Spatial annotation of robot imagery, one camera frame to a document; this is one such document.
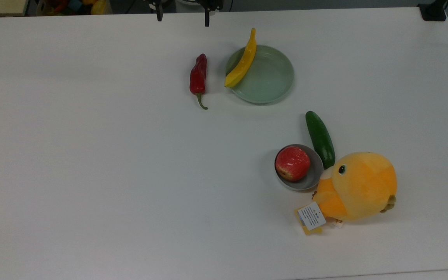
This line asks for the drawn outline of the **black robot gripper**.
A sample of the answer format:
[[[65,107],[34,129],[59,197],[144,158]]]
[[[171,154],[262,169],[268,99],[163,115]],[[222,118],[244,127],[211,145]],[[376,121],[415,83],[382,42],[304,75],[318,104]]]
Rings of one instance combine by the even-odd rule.
[[[157,21],[161,22],[163,19],[163,5],[169,5],[174,0],[147,0],[157,15]],[[223,8],[222,0],[176,0],[183,5],[201,6],[205,10],[205,27],[210,26],[210,12],[221,10]]]

